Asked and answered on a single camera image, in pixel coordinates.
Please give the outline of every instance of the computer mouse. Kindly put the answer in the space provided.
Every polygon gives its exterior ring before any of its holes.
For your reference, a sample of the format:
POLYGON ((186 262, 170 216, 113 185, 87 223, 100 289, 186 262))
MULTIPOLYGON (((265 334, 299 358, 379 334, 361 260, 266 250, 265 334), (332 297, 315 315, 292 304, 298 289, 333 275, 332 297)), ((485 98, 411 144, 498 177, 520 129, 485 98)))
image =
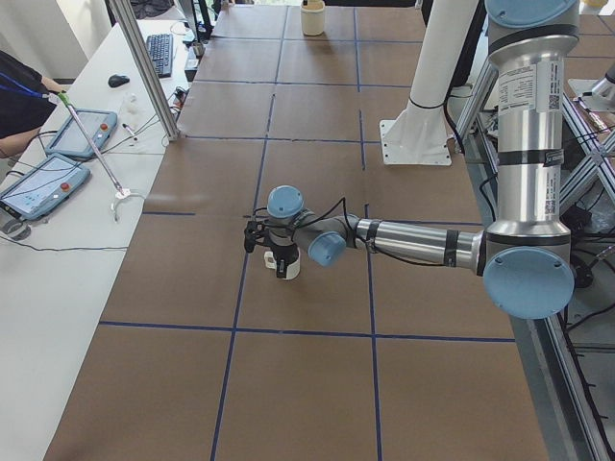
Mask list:
POLYGON ((111 88, 117 88, 118 86, 122 86, 123 84, 127 84, 131 79, 129 79, 125 75, 113 74, 109 77, 109 81, 107 82, 111 88))

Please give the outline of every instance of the keyboard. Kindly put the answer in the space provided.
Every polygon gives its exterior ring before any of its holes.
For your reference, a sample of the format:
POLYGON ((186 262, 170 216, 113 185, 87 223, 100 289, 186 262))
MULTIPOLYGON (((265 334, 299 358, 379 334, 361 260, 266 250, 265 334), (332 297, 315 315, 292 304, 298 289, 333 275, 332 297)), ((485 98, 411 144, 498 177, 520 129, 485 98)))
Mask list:
POLYGON ((170 77, 173 71, 173 36, 171 34, 148 36, 145 45, 158 76, 170 77))

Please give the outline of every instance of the light blue joint cap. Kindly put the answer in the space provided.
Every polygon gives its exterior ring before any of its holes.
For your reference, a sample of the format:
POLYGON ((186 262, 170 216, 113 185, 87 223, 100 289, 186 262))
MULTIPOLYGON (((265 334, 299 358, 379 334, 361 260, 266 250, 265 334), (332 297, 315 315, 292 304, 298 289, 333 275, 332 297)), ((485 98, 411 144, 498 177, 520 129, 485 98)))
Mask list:
POLYGON ((292 185, 281 185, 269 194, 267 212, 274 218, 290 218, 304 207, 304 196, 292 185))
POLYGON ((511 29, 548 24, 576 4, 576 0, 485 0, 489 18, 511 29))
POLYGON ((337 232, 325 232, 318 235, 309 244, 307 255, 324 267, 336 262, 346 249, 346 240, 337 232))
POLYGON ((558 255, 535 247, 514 247, 491 258, 482 275, 497 307, 522 319, 544 319, 573 296, 575 276, 558 255))

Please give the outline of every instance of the person's arm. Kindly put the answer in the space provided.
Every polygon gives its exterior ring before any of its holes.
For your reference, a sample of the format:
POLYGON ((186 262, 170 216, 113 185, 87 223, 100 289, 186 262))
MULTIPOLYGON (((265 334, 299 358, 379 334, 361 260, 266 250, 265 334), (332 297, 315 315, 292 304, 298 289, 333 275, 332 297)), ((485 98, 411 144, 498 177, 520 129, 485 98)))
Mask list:
POLYGON ((59 93, 60 91, 62 91, 62 87, 60 85, 58 85, 56 82, 54 82, 53 80, 45 77, 44 75, 42 76, 42 78, 40 79, 40 81, 42 82, 43 85, 45 85, 45 87, 49 90, 49 91, 56 91, 57 93, 59 93))
MULTIPOLYGON (((62 87, 48 77, 42 76, 40 81, 50 91, 60 92, 62 87)), ((24 133, 17 133, 0 139, 0 158, 17 156, 26 150, 34 136, 38 134, 40 127, 24 133)))
POLYGON ((21 154, 39 131, 40 127, 0 139, 0 158, 9 158, 21 154))

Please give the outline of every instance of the blue lanyard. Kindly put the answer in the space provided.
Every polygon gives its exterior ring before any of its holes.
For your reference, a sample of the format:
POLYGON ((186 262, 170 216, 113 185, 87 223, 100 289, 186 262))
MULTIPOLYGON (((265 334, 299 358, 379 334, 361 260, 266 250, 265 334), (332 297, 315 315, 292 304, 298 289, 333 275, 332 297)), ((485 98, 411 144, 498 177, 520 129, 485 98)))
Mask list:
POLYGON ((46 95, 41 94, 37 91, 31 90, 27 86, 22 85, 20 82, 16 81, 15 79, 12 79, 11 77, 9 77, 8 75, 2 72, 0 72, 0 77, 4 77, 6 80, 11 82, 13 85, 17 86, 17 88, 10 88, 8 86, 0 84, 0 89, 4 89, 5 91, 11 91, 13 93, 21 94, 24 96, 31 96, 33 98, 45 98, 46 97, 46 95))

